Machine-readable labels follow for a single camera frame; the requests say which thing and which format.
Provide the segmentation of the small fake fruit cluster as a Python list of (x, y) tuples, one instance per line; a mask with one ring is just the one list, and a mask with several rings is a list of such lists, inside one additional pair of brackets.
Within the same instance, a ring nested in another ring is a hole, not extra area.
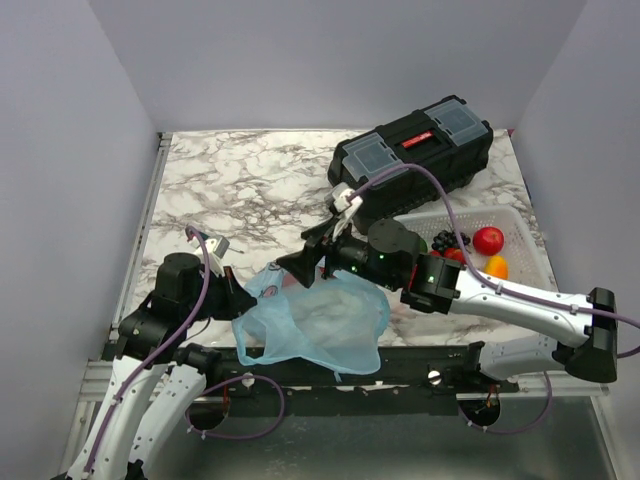
[(450, 260), (454, 260), (456, 262), (459, 262), (463, 265), (466, 264), (466, 259), (464, 256), (464, 253), (461, 249), (459, 248), (446, 248), (444, 250), (431, 250), (429, 252), (430, 255), (432, 256), (438, 256), (438, 257), (443, 257), (446, 259), (450, 259)]

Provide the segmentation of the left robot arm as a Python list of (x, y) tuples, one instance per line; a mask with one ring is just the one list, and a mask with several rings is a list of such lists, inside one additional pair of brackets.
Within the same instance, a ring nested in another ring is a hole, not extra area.
[(64, 479), (144, 479), (201, 394), (223, 378), (223, 355), (186, 340), (205, 319), (233, 320), (255, 306), (221, 254), (172, 253), (154, 289), (120, 324), (109, 384)]

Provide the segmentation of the dark fake grapes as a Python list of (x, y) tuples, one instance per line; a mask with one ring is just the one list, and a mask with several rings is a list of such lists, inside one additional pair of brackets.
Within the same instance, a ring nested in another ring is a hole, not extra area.
[[(462, 239), (461, 243), (464, 248), (471, 244), (471, 238), (464, 232), (460, 233), (460, 238)], [(450, 249), (461, 249), (461, 243), (458, 241), (456, 234), (453, 231), (441, 230), (433, 237), (431, 249), (438, 252), (440, 255), (444, 255)]]

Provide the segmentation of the light blue plastic bag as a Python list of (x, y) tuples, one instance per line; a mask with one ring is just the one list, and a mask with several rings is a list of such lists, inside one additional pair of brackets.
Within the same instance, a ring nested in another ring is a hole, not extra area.
[(270, 262), (245, 284), (256, 306), (232, 321), (239, 362), (273, 365), (303, 359), (342, 374), (369, 375), (381, 367), (378, 340), (391, 308), (376, 285), (337, 271), (327, 279), (315, 268), (302, 286)]

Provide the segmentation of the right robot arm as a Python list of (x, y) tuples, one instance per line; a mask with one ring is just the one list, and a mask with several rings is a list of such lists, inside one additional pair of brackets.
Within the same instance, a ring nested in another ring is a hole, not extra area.
[(478, 347), (460, 367), (460, 379), (480, 392), (495, 380), (535, 372), (564, 371), (594, 383), (613, 383), (617, 372), (615, 296), (595, 288), (587, 295), (563, 294), (474, 274), (456, 260), (423, 254), (420, 236), (393, 219), (376, 222), (367, 238), (349, 229), (334, 235), (328, 220), (305, 231), (301, 251), (277, 264), (310, 287), (316, 266), (366, 279), (424, 313), (464, 314), (499, 320), (532, 331), (532, 336)]

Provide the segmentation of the yellow fake mango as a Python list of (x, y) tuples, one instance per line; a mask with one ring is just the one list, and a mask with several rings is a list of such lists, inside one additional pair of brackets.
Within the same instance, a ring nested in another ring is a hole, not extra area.
[(500, 255), (491, 256), (486, 262), (484, 272), (491, 277), (507, 280), (509, 278), (508, 262)]

